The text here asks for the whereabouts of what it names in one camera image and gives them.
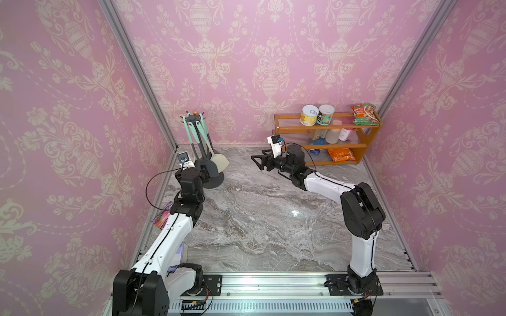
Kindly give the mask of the cream spatula wooden handle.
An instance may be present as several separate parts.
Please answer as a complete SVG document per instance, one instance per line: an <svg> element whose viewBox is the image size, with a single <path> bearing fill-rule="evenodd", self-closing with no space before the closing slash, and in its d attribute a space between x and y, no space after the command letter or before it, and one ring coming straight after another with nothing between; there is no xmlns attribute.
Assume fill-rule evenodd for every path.
<svg viewBox="0 0 506 316"><path fill-rule="evenodd" d="M211 145L211 141L210 141L208 129L206 127L204 115L202 113L197 112L197 110L195 110L193 112L193 114L199 116L199 119L196 119L196 121L195 121L195 125L196 125L197 130L199 131L202 139L204 140L204 143L206 144L207 151L208 151L208 153L210 153L211 161L213 161L215 164L217 164L220 161L220 156L218 154L215 154L213 151L213 147Z"/></svg>

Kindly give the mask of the white bottle on shelf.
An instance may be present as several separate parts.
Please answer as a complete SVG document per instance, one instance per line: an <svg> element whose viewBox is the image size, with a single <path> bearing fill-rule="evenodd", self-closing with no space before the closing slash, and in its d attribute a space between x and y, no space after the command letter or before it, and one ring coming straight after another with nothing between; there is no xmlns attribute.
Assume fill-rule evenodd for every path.
<svg viewBox="0 0 506 316"><path fill-rule="evenodd" d="M341 132L340 128L328 129L326 136L325 136L325 141L328 144L337 144L339 141L340 132Z"/></svg>

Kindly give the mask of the green red snack bag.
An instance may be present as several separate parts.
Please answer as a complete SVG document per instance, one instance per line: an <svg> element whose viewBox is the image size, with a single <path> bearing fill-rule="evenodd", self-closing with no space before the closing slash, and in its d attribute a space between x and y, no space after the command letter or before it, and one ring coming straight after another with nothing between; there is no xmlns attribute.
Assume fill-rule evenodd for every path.
<svg viewBox="0 0 506 316"><path fill-rule="evenodd" d="M357 105L352 105L351 109L354 114L354 125L361 126L378 126L380 125L380 121L376 116L376 108L371 103L362 103Z"/></svg>

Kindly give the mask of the grey utensil rack stand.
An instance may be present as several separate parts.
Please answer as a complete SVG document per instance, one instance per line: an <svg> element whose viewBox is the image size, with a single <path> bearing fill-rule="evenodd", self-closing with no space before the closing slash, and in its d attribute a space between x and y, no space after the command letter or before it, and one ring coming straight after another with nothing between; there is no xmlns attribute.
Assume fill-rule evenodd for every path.
<svg viewBox="0 0 506 316"><path fill-rule="evenodd" d="M183 117L186 117L188 124L190 122L195 123L196 119L199 119L199 116L194 115L193 112L192 113L187 112L187 114ZM199 149L194 137L193 137L193 142L194 142L194 146L195 146L196 152L199 157L198 160L194 161L194 165L197 163L200 163L202 165L206 165L208 172L210 174L210 180L209 180L209 182L204 184L204 187L210 188L210 189L219 187L224 181L224 178L225 178L224 172L218 173L216 165L211 161L210 158L203 159L200 149Z"/></svg>

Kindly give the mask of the yellow tin can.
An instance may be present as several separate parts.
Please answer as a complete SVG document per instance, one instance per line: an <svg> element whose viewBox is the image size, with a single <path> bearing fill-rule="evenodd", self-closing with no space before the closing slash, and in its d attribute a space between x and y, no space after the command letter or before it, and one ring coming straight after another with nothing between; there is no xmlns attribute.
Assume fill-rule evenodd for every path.
<svg viewBox="0 0 506 316"><path fill-rule="evenodd" d="M300 123L304 126L314 126L320 111L315 105L305 105L300 115Z"/></svg>

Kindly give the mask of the wooden shelf rack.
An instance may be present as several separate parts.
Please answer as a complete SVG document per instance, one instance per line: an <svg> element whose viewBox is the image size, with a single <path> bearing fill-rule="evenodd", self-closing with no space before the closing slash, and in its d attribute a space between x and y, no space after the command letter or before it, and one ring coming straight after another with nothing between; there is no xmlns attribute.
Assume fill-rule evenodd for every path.
<svg viewBox="0 0 506 316"><path fill-rule="evenodd" d="M308 151L320 149L320 155L315 158L317 166L320 165L356 165L365 157L367 149L371 147L372 142L380 129L382 121L378 126L361 126L354 125L353 112L341 112L333 115L332 121L328 126L315 124L314 126L304 126L300 123L300 115L293 114L275 114L273 134L279 134L285 143L299 144ZM346 142L338 141L337 144L328 144L325 138L312 141L309 138L309 131L312 129L352 129ZM344 161L340 163L333 162L328 157L329 148L349 148L355 155L356 161Z"/></svg>

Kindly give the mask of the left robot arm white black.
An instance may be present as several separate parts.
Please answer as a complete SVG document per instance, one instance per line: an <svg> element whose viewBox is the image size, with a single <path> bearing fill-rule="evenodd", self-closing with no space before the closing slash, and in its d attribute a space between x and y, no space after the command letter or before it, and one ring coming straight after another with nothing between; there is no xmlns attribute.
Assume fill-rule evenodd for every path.
<svg viewBox="0 0 506 316"><path fill-rule="evenodd" d="M211 295L201 265L180 263L170 271L178 249L202 214L209 175L203 167L188 167L175 177L181 189L163 230L131 269L121 270L114 278L113 315L167 315L183 294Z"/></svg>

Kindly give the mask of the aluminium front rail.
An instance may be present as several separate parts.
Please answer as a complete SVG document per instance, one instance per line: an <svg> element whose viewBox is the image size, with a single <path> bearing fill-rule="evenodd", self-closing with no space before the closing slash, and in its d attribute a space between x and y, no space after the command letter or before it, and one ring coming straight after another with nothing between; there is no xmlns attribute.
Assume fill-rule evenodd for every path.
<svg viewBox="0 0 506 316"><path fill-rule="evenodd" d="M167 315L346 313L449 315L434 278L423 272L378 273L383 296L330 296L326 275L338 272L223 273L221 296L180 296Z"/></svg>

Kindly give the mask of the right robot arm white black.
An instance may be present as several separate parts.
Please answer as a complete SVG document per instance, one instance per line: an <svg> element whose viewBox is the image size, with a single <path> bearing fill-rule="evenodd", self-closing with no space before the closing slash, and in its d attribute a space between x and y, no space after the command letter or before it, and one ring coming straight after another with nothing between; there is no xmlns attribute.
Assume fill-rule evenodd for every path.
<svg viewBox="0 0 506 316"><path fill-rule="evenodd" d="M344 223L352 235L351 260L345 280L328 279L325 285L337 288L343 284L354 295L369 298L381 296L376 260L376 246L386 213L369 184L347 184L331 179L306 165L302 146L290 144L282 150L280 143L253 155L252 161L259 170L277 170L292 184L307 192L313 192L340 203Z"/></svg>

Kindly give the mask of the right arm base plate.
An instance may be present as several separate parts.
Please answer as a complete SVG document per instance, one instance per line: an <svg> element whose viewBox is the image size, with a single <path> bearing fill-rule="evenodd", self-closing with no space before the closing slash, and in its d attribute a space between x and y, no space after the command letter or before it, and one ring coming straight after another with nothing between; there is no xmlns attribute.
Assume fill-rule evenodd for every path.
<svg viewBox="0 0 506 316"><path fill-rule="evenodd" d="M330 296L383 296L383 288L375 273L359 277L354 275L326 275L324 286Z"/></svg>

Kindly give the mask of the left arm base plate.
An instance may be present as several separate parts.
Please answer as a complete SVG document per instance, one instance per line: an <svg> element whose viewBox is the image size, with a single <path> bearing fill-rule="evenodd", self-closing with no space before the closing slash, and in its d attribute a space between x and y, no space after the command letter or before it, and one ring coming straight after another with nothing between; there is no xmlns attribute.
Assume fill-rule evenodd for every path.
<svg viewBox="0 0 506 316"><path fill-rule="evenodd" d="M222 285L223 275L204 275L200 288L186 291L182 296L206 297L207 293L209 293L210 296L221 296Z"/></svg>

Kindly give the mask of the purple candy bag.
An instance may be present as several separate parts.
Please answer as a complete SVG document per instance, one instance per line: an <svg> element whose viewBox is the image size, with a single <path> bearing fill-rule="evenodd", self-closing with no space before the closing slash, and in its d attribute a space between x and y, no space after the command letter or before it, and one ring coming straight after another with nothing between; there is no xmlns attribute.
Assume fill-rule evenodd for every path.
<svg viewBox="0 0 506 316"><path fill-rule="evenodd" d="M172 205L173 205L173 202L170 201L166 206L165 208L160 211L154 218L153 220L151 221L151 223L158 227L158 229L163 229L164 226L166 225L166 222L170 216L170 211L171 211L171 208L172 208Z"/></svg>

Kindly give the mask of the green label tin can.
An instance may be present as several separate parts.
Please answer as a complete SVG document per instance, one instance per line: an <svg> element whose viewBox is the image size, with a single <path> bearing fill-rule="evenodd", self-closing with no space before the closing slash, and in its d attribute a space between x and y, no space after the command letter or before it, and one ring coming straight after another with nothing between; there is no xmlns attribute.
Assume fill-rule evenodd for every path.
<svg viewBox="0 0 506 316"><path fill-rule="evenodd" d="M319 106L319 113L317 116L317 123L321 126L330 125L335 108L330 104L322 104Z"/></svg>

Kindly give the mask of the beige box on shelf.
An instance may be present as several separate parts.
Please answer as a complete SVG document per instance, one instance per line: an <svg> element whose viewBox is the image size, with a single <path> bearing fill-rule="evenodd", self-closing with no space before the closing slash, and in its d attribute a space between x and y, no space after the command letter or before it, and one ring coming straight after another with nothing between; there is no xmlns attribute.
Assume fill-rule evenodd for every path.
<svg viewBox="0 0 506 316"><path fill-rule="evenodd" d="M315 141L315 140L318 140L320 138L325 138L327 134L327 130L326 129L312 129L309 131L309 138L312 140L312 141Z"/></svg>

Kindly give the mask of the grey spatula mint handle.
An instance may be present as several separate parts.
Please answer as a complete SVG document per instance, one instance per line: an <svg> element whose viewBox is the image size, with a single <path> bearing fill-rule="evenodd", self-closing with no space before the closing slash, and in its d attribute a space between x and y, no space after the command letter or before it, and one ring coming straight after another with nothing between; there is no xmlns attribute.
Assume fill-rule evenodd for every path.
<svg viewBox="0 0 506 316"><path fill-rule="evenodd" d="M209 159L210 158L209 151L208 151L206 143L204 142L204 138L202 137L202 135L199 132L199 129L197 128L197 126L195 125L194 122L190 122L188 125L191 129L194 139L197 142L197 145L200 149L203 159Z"/></svg>
<svg viewBox="0 0 506 316"><path fill-rule="evenodd" d="M188 122L186 120L186 117L183 117L183 125L184 125L184 129L186 130L187 137L189 139L189 142L190 142L193 154L194 154L194 158L195 158L195 160L198 160L199 157L198 157L198 154L197 154L195 146L194 146L193 137L192 137L192 134L190 132L189 125L188 125Z"/></svg>

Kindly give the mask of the cream spatula mint handle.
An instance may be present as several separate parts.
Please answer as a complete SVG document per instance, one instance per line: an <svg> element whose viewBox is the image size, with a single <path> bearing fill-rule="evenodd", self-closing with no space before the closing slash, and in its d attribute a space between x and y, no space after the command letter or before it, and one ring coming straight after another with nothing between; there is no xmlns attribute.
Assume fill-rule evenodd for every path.
<svg viewBox="0 0 506 316"><path fill-rule="evenodd" d="M225 155L219 154L219 153L217 153L215 151L214 151L214 153L218 154L220 156L220 161L217 164L215 164L213 162L216 165L216 167L217 167L218 173L224 172L225 169L228 168L228 166L229 166L229 160L228 160L228 158L226 158Z"/></svg>

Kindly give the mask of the orange snack bag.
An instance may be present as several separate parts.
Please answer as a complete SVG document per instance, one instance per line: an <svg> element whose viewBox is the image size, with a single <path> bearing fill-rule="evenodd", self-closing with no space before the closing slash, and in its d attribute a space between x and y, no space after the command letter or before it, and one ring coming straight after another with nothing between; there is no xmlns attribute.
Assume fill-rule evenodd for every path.
<svg viewBox="0 0 506 316"><path fill-rule="evenodd" d="M356 161L354 153L349 148L329 148L328 154L333 162Z"/></svg>

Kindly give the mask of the pink cap white bottle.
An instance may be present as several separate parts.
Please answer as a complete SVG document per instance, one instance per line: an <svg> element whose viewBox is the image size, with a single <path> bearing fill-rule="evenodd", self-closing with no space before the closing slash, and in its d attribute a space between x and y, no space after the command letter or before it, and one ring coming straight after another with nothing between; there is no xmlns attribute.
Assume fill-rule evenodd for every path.
<svg viewBox="0 0 506 316"><path fill-rule="evenodd" d="M352 129L341 129L339 133L339 141L346 142L352 131Z"/></svg>

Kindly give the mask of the purple tissue box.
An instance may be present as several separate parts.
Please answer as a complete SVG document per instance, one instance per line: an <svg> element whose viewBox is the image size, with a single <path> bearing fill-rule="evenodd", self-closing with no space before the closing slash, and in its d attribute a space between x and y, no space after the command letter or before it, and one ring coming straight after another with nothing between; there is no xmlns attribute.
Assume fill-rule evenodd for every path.
<svg viewBox="0 0 506 316"><path fill-rule="evenodd" d="M167 273L174 272L178 266L187 261L187 245L183 242L177 250L175 256L171 260Z"/></svg>

